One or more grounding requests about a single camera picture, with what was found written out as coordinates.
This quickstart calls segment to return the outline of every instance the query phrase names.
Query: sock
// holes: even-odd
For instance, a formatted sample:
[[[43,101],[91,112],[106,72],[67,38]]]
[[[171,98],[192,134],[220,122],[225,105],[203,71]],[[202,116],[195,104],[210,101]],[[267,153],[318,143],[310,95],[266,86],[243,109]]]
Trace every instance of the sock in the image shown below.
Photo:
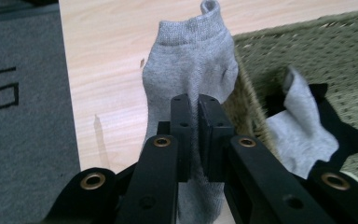
[[[201,3],[202,15],[162,21],[143,73],[148,104],[146,139],[158,122],[170,120],[170,101],[187,93],[192,114],[191,178],[179,184],[178,222],[212,223],[220,214],[223,185],[209,183],[200,166],[198,100],[206,94],[223,103],[234,89],[238,65],[234,42],[216,1]]]
[[[339,148],[333,153],[330,161],[316,161],[313,168],[332,167],[340,170],[350,155],[358,153],[358,129],[344,123],[325,98],[328,85],[310,84],[310,92],[318,106],[322,126],[337,139]],[[278,93],[266,97],[266,106],[270,117],[285,110],[285,96]]]
[[[293,67],[283,83],[286,110],[267,119],[283,166],[307,179],[317,161],[329,161],[338,142],[321,124],[307,81]]]

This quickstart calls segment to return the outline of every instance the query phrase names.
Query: woven mat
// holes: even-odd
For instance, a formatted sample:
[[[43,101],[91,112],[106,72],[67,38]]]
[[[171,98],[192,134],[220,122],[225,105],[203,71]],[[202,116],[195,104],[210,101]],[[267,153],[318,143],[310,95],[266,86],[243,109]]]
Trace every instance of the woven mat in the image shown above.
[[[282,89],[288,64],[309,83],[328,83],[340,118],[358,129],[358,12],[235,35],[240,75],[225,103],[239,133],[258,136],[276,155],[265,123],[266,95]],[[358,175],[358,154],[344,171]]]

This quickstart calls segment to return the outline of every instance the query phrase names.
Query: sock cuff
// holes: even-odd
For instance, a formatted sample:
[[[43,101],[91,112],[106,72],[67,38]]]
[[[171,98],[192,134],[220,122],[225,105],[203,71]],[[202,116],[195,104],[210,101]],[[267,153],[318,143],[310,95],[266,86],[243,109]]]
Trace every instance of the sock cuff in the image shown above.
[[[191,44],[226,29],[217,1],[204,0],[200,7],[202,15],[188,21],[161,21],[156,43],[164,46]]]

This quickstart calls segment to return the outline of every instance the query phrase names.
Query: black cloth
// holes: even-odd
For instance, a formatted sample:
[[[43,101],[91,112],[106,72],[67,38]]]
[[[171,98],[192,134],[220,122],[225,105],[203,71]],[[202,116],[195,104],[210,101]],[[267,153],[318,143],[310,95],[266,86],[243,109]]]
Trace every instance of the black cloth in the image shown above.
[[[339,149],[332,155],[330,161],[316,161],[312,169],[319,167],[331,167],[341,169],[345,160],[352,154],[358,153],[358,129],[344,123],[337,112],[325,99],[328,85],[310,84],[310,91],[318,106],[322,126],[338,140]],[[285,95],[280,92],[266,97],[268,116],[272,117],[286,108],[284,107]]]

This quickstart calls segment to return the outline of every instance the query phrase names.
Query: carpet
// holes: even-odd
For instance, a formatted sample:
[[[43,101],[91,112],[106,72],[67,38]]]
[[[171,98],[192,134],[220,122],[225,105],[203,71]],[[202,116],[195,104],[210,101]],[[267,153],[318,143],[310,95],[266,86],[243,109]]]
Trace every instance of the carpet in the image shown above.
[[[0,224],[40,221],[78,172],[60,13],[0,21]]]
[[[31,4],[26,3],[22,0],[0,0],[0,8],[2,7],[24,7],[30,6]]]

